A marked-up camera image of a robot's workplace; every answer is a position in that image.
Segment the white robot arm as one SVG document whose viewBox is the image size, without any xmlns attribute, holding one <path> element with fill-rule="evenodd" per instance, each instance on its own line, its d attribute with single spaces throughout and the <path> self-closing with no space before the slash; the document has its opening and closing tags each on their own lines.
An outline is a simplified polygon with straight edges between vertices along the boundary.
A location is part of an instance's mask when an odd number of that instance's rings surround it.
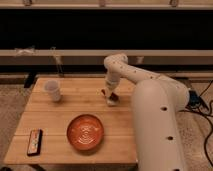
<svg viewBox="0 0 213 171">
<path fill-rule="evenodd" d="M 128 64 L 125 54 L 107 56 L 106 100 L 124 77 L 135 85 L 131 96 L 138 171 L 188 171 L 175 118 L 189 102 L 187 86 L 166 75 Z"/>
</svg>

